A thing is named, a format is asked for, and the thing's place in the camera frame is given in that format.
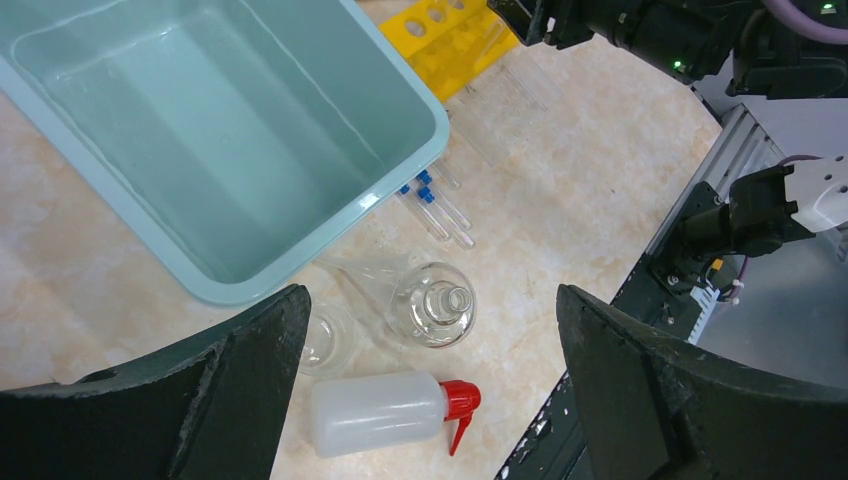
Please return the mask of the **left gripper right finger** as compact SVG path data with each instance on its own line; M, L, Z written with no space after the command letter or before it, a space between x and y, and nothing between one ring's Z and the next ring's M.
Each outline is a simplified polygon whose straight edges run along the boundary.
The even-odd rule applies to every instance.
M635 323L679 460L658 479L843 479L844 389L754 369Z

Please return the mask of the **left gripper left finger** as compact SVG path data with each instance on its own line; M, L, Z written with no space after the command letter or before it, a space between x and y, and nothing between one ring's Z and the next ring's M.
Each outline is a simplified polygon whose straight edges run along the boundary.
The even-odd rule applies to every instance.
M1 394L5 479L266 479L312 301L292 284L72 384Z

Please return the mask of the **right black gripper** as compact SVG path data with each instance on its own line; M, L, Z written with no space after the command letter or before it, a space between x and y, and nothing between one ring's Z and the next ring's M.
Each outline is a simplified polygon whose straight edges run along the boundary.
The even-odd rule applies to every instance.
M488 0L495 13L524 46L544 43L557 50L593 38L575 0Z

